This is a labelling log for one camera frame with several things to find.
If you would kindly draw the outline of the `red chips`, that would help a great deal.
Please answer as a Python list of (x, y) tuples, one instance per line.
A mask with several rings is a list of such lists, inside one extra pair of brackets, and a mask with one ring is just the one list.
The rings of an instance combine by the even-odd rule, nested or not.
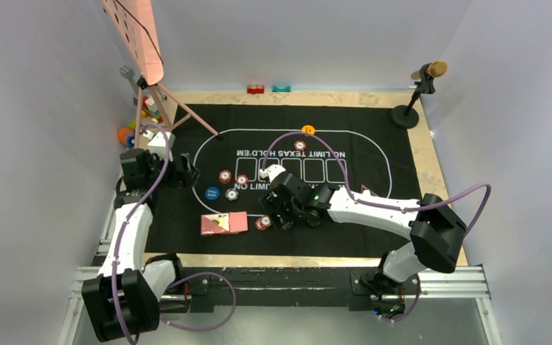
[(303, 141), (296, 141), (294, 144), (294, 148), (296, 151), (304, 151), (306, 149), (306, 143)]

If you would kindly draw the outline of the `red chip stack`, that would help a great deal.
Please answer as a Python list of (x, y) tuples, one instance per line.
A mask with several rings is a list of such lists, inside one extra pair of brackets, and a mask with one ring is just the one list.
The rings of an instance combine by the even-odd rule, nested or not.
[(272, 225), (271, 219), (267, 215), (263, 215), (255, 221), (255, 226), (260, 231), (264, 231), (270, 228), (271, 225)]

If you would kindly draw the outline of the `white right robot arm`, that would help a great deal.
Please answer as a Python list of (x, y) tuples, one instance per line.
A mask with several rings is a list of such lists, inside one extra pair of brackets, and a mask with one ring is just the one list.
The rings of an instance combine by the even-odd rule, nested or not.
[(261, 200), (272, 225), (289, 229), (304, 221), (317, 227), (325, 221), (367, 226), (407, 239), (407, 244), (383, 254), (375, 272), (376, 286), (391, 293), (409, 277), (431, 269), (456, 269), (465, 223), (434, 194), (420, 200), (380, 198), (368, 191), (350, 192), (330, 183), (311, 186), (280, 165), (259, 172), (270, 184)]

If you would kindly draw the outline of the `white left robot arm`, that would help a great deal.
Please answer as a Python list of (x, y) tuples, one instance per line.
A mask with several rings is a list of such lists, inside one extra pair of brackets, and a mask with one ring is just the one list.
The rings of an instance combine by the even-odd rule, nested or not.
[(163, 149), (131, 149), (120, 156), (123, 175), (116, 184), (114, 233), (95, 278), (83, 282), (81, 295), (100, 342), (126, 339), (154, 331), (160, 322), (159, 301), (164, 292), (179, 293), (185, 274), (174, 254), (144, 265), (153, 211), (160, 183), (193, 187), (200, 175), (189, 154), (165, 159)]

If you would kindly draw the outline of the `red chip pile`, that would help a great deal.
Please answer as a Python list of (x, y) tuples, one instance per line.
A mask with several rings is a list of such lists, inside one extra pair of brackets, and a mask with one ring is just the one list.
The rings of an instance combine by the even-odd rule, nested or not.
[(229, 170), (222, 170), (218, 174), (218, 179), (220, 183), (227, 184), (231, 182), (232, 174)]

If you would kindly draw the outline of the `single red chip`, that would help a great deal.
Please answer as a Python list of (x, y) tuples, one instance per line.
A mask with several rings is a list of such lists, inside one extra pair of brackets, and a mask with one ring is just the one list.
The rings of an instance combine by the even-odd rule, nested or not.
[(248, 183), (248, 177), (244, 174), (237, 175), (236, 184), (240, 186), (245, 186)]

